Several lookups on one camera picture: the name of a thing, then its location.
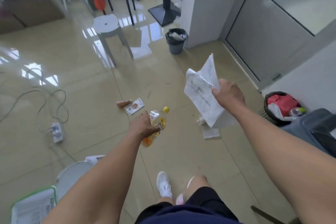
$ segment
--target door frame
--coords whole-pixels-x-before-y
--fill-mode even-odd
[[[303,62],[314,56],[317,52],[328,46],[330,43],[336,40],[336,19],[330,22],[324,29],[318,32],[312,41],[308,44],[302,46],[296,52],[292,53],[291,56],[279,64],[278,71],[275,71],[269,78],[259,81],[253,72],[248,68],[240,56],[234,51],[231,45],[226,40],[230,33],[230,30],[239,15],[239,12],[244,5],[245,0],[235,0],[231,8],[229,16],[223,26],[219,39],[223,41],[224,45],[231,52],[232,56],[241,65],[243,70],[251,78],[251,80],[258,87],[258,90],[264,89],[266,86],[273,84],[275,81],[282,78],[284,75],[288,74],[296,67],[301,65]]]

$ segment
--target yellow bottle cap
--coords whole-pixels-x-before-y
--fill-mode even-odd
[[[168,108],[168,107],[164,107],[164,108],[163,108],[163,111],[164,111],[165,113],[168,113],[168,112],[169,112],[169,108]]]

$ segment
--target shiny floor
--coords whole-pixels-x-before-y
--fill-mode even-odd
[[[1,223],[8,222],[16,200],[55,184],[57,174],[67,165],[89,155],[106,154],[116,146],[136,116],[127,116],[116,101],[137,98],[148,111],[168,106],[170,113],[165,133],[138,152],[120,223],[133,223],[145,207],[156,202],[160,196],[156,176],[162,170],[170,175],[174,196],[193,175],[206,175],[242,223],[267,223],[251,211],[251,205],[283,222],[293,218],[290,205],[267,177],[239,125],[222,129],[220,138],[203,139],[196,123],[199,112],[183,93],[185,73],[188,68],[199,70],[214,53],[218,76],[237,82],[256,112],[262,96],[220,41],[171,55],[164,33],[176,25],[161,28],[147,11],[161,2],[137,2],[132,26],[125,1],[112,0],[134,55],[132,60],[118,37],[108,39],[117,67],[111,67],[92,28],[93,18],[81,3],[70,5],[72,21],[58,20],[0,36],[1,117],[20,94],[37,85],[47,92],[65,90],[69,110],[63,148],[53,145],[47,132],[41,131],[54,121],[51,112],[55,115],[64,98],[62,92],[48,98],[39,115],[44,93],[27,94],[0,123]],[[41,69],[42,78],[36,69],[27,76],[30,68]],[[64,108],[58,116],[66,118]]]

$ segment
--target white stool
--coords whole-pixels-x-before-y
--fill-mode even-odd
[[[121,27],[119,26],[118,19],[114,14],[102,15],[93,20],[93,28],[96,31],[103,48],[105,49],[106,54],[110,57],[112,64],[116,66],[116,61],[111,53],[109,46],[105,38],[119,35],[120,41],[128,49],[129,55],[133,59],[133,53],[129,44],[123,34]]]

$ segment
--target person's left hand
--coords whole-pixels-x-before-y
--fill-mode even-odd
[[[141,136],[141,139],[149,137],[153,133],[160,130],[159,127],[155,127],[151,124],[148,112],[144,111],[136,119],[129,123],[129,133]]]

